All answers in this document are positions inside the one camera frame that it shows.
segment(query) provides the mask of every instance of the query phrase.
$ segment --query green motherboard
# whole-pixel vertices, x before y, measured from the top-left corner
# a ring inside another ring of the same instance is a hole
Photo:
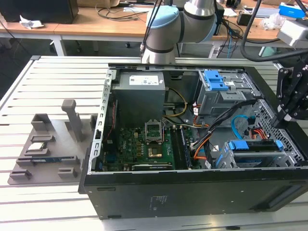
[[[171,143],[172,128],[164,128],[163,142],[146,141],[144,128],[121,128],[117,141],[117,150],[105,153],[103,165],[107,171],[131,171],[134,165],[169,165],[175,168]],[[186,129],[185,142],[189,146],[193,141],[192,131]],[[159,130],[151,128],[147,137],[159,136]]]

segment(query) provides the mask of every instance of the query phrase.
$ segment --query floor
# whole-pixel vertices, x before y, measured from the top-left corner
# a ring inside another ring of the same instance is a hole
[[[56,53],[50,51],[49,40],[44,39],[23,39],[21,44],[32,55],[56,55]],[[30,55],[18,44],[15,39],[10,40],[12,44],[11,49],[0,48],[0,98],[6,93],[8,88],[12,85],[19,73],[22,71]],[[132,42],[131,47],[128,49],[125,47],[125,42],[111,42],[111,41],[99,41],[99,51],[94,52],[91,41],[80,41],[81,52],[78,53],[78,45],[75,41],[65,41],[65,48],[67,55],[69,56],[139,56],[140,43]],[[211,46],[204,45],[200,48],[200,45],[189,44],[185,48],[185,54],[181,57],[208,57]],[[248,47],[248,52],[258,54],[260,47]],[[221,53],[219,58],[226,58],[226,53]],[[232,54],[231,58],[242,58],[240,48],[237,47]]]

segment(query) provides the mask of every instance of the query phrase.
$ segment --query gray power supply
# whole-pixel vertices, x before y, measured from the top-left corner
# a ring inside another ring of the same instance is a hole
[[[123,72],[111,91],[118,100],[123,127],[137,128],[145,121],[161,120],[165,100],[162,72]]]

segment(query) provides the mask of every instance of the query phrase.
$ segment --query yellow wire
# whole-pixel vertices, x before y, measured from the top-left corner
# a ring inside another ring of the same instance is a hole
[[[174,88],[169,88],[169,89],[174,90],[174,91],[183,99],[183,101],[184,101],[184,103],[185,103],[185,107],[184,107],[183,111],[180,112],[180,113],[178,113],[178,114],[174,114],[174,115],[164,115],[164,117],[177,117],[177,116],[181,116],[182,114],[184,114],[184,113],[186,112],[186,109],[187,109],[187,102],[186,102],[186,100],[184,99],[184,97],[183,97],[177,90],[175,90]]]

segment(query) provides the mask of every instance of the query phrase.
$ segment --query white slatted work surface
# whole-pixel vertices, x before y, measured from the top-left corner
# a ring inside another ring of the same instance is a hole
[[[220,230],[240,225],[249,230],[308,230],[308,194],[275,213],[226,214],[182,218],[119,219],[101,222],[77,185],[9,186],[9,172],[31,131],[35,113],[64,119],[63,99],[77,102],[81,118],[96,113],[108,63],[137,63],[137,58],[41,57],[30,61],[0,102],[0,230]],[[253,65],[275,90],[277,67],[241,59],[178,59],[179,64]],[[307,125],[300,123],[307,132]]]

